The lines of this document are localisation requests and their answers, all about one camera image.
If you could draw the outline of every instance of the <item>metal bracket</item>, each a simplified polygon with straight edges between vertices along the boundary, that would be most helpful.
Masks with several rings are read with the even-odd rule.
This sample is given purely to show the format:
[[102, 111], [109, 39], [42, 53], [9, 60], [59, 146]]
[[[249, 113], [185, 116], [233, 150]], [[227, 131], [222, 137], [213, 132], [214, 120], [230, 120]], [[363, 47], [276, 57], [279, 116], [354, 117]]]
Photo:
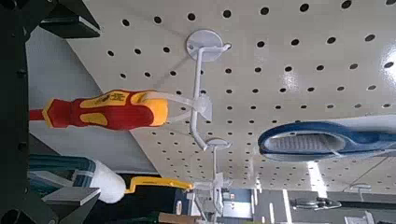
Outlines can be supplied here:
[[[230, 44], [223, 45], [219, 35], [213, 31], [199, 30], [189, 36], [186, 42], [186, 49], [190, 56], [196, 60], [193, 100], [196, 101], [200, 97], [202, 62], [214, 62], [222, 52], [230, 47]], [[193, 108], [190, 121], [191, 134], [198, 146], [205, 151], [207, 143], [197, 131], [197, 120], [198, 111]]]

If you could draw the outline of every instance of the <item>red and yellow screwdriver handle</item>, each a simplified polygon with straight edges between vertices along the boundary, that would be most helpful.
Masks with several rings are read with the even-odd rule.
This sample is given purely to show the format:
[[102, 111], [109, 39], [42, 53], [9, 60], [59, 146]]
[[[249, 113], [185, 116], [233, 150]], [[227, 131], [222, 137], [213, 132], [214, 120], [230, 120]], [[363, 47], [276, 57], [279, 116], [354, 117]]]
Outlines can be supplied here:
[[168, 102], [166, 99], [146, 99], [149, 92], [115, 90], [72, 102], [53, 99], [44, 109], [31, 110], [30, 120], [43, 119], [51, 128], [94, 125], [111, 130], [131, 130], [164, 125]]

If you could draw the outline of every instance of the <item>pegboard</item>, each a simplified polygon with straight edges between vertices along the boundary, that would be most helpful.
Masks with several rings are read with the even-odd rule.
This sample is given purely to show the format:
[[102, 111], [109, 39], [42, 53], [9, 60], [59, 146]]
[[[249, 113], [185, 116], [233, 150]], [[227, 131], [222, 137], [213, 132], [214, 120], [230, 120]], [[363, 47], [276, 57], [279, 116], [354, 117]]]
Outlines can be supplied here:
[[[395, 2], [91, 0], [101, 37], [69, 43], [102, 91], [192, 97], [195, 61], [185, 41], [196, 30], [214, 30], [233, 47], [204, 63], [201, 92], [211, 97], [214, 114], [212, 122], [200, 119], [198, 130], [204, 139], [233, 142], [219, 153], [219, 170], [236, 188], [310, 190], [315, 181], [306, 163], [269, 161], [258, 154], [257, 139], [290, 122], [395, 113]], [[172, 115], [184, 110], [170, 107]], [[211, 180], [211, 152], [195, 145], [188, 120], [132, 134], [162, 176]], [[373, 186], [381, 181], [373, 192], [396, 193], [396, 180], [367, 173], [382, 160], [318, 167], [328, 190], [367, 177]]]

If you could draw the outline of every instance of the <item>pegboard hole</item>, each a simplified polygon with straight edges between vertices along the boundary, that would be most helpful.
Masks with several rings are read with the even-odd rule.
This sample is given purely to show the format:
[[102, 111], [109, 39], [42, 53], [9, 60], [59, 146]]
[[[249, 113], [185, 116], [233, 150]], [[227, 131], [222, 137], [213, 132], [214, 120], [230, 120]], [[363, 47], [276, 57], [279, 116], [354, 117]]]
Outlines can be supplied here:
[[291, 70], [293, 70], [293, 68], [291, 66], [285, 67], [285, 72], [290, 72]]
[[228, 9], [224, 10], [223, 11], [223, 17], [226, 18], [226, 19], [230, 18], [231, 17], [231, 11], [228, 10]]
[[306, 12], [308, 9], [309, 9], [309, 5], [307, 3], [304, 3], [300, 6], [301, 12]]
[[163, 47], [163, 52], [169, 53], [171, 50], [168, 47]]
[[372, 41], [372, 40], [374, 40], [374, 39], [375, 39], [375, 35], [367, 35], [367, 36], [364, 38], [364, 41], [370, 42], [370, 41]]
[[390, 67], [392, 67], [393, 66], [393, 62], [390, 62], [390, 63], [386, 63], [385, 65], [384, 65], [384, 68], [390, 68]]
[[341, 8], [342, 9], [347, 9], [347, 8], [350, 7], [350, 5], [352, 5], [352, 1], [346, 0], [345, 2], [343, 2], [343, 4], [341, 4]]
[[154, 17], [154, 22], [157, 24], [160, 24], [161, 22], [163, 22], [163, 19], [161, 19], [161, 17]]
[[327, 43], [328, 44], [333, 44], [335, 42], [336, 38], [334, 36], [329, 37], [329, 39], [327, 39]]
[[187, 19], [189, 19], [189, 21], [195, 21], [195, 14], [189, 13], [189, 15], [187, 15]]
[[376, 89], [376, 85], [372, 85], [372, 86], [369, 86], [368, 88], [367, 88], [367, 91], [373, 91], [373, 90], [375, 90]]
[[322, 71], [324, 69], [324, 66], [323, 65], [318, 65], [318, 67], [317, 67], [317, 70], [318, 71]]
[[264, 41], [257, 42], [257, 48], [263, 48], [265, 45]]
[[300, 44], [300, 40], [299, 39], [293, 39], [293, 40], [291, 40], [291, 44], [293, 46], [297, 46], [298, 44]]
[[354, 69], [357, 69], [358, 68], [358, 65], [356, 64], [356, 63], [353, 63], [353, 64], [351, 64], [350, 66], [349, 66], [349, 69], [350, 70], [354, 70]]
[[131, 23], [129, 23], [129, 21], [128, 20], [122, 20], [122, 25], [124, 25], [124, 26], [130, 26], [131, 25]]
[[387, 0], [387, 2], [385, 3], [387, 6], [393, 5], [396, 3], [396, 0]]
[[260, 9], [260, 14], [262, 14], [263, 16], [267, 15], [269, 12], [270, 12], [269, 7], [262, 7], [262, 9]]

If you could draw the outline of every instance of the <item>blue tool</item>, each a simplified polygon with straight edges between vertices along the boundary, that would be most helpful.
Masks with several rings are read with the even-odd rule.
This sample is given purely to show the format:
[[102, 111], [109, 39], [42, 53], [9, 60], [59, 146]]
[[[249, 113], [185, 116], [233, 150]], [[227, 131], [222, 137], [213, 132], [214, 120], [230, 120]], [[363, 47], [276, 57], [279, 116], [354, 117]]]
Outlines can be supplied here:
[[396, 148], [396, 134], [356, 132], [330, 122], [301, 122], [266, 131], [259, 138], [259, 147], [263, 156], [275, 161], [368, 158]]

